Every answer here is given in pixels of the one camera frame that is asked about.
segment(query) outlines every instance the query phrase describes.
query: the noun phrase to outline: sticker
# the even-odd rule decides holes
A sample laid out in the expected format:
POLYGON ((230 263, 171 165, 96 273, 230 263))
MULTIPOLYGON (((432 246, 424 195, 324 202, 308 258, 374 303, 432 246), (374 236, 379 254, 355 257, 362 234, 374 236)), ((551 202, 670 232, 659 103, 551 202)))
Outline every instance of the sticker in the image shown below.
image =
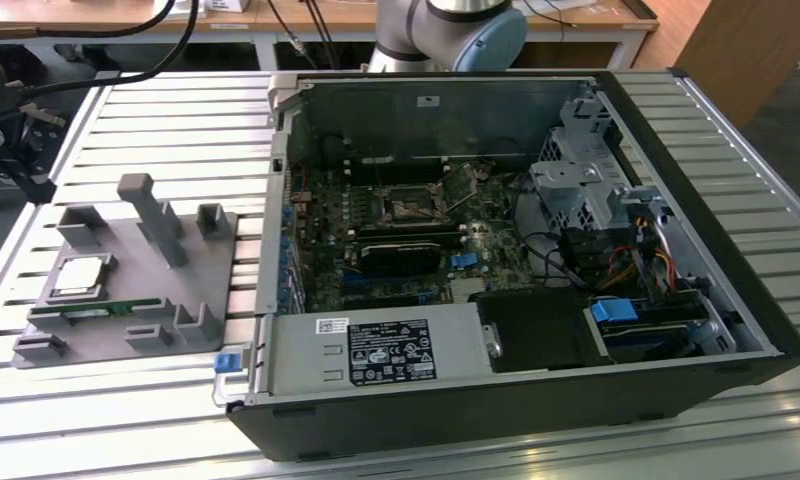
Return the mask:
POLYGON ((344 333, 350 325, 348 318, 319 318, 318 319, 318 335, 327 333, 344 333))
POLYGON ((246 30, 250 26, 239 23, 212 23, 212 30, 246 30))
POLYGON ((346 324, 344 327, 350 345, 350 381, 356 387, 436 378, 427 320, 346 324))
POLYGON ((442 97, 418 97, 418 108, 438 107, 442 97))

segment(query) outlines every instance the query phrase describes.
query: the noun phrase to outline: blue connector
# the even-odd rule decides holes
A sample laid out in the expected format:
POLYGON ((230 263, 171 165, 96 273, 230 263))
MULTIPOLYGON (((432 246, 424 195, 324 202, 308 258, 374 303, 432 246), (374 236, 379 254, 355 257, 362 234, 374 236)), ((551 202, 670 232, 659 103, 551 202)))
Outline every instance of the blue connector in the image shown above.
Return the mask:
POLYGON ((214 361, 214 371, 216 373, 236 373, 243 370, 243 354, 220 353, 214 361))
POLYGON ((597 323, 634 322, 638 320, 635 306, 627 298, 606 298, 599 300, 590 307, 590 311, 597 319, 597 323))
POLYGON ((454 255, 451 257, 451 267, 466 268, 473 267, 478 264, 478 254, 475 252, 466 253, 463 255, 454 255))

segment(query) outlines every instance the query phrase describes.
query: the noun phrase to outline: green circuit board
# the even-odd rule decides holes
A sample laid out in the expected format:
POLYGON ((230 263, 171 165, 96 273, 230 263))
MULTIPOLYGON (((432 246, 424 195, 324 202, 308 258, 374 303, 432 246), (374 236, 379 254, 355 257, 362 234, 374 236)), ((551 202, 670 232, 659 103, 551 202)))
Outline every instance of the green circuit board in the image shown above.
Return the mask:
MULTIPOLYGON (((338 171, 310 171, 308 185, 320 186, 312 191, 295 179, 308 312, 454 303, 466 301, 455 295, 458 285, 483 291, 534 284, 510 217, 517 174, 493 173, 482 161, 451 161, 447 166, 443 178, 430 184, 356 186, 338 171), (403 232, 410 225, 461 229, 462 242, 442 248, 438 267, 427 274, 366 278, 356 258, 363 242, 351 233, 403 232), (477 261, 456 267, 452 257, 467 254, 477 261)), ((432 243, 438 235, 411 243, 432 243)))

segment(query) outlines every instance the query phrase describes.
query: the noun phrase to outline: computer component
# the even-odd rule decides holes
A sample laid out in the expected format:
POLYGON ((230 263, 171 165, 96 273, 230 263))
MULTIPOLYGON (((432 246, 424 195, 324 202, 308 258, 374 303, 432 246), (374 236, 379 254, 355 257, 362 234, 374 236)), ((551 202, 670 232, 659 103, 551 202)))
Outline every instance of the computer component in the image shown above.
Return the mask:
POLYGON ((215 396, 268 458, 666 418, 800 364, 610 73, 284 75, 271 99, 250 381, 215 396))

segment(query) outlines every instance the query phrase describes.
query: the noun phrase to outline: barcode sticker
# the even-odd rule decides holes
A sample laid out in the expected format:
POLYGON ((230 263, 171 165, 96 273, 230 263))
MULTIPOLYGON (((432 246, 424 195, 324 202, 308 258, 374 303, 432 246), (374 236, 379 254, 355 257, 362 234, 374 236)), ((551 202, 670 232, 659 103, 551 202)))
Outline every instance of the barcode sticker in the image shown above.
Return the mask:
POLYGON ((318 335, 327 333, 347 333, 350 325, 348 318, 319 318, 318 319, 318 335))

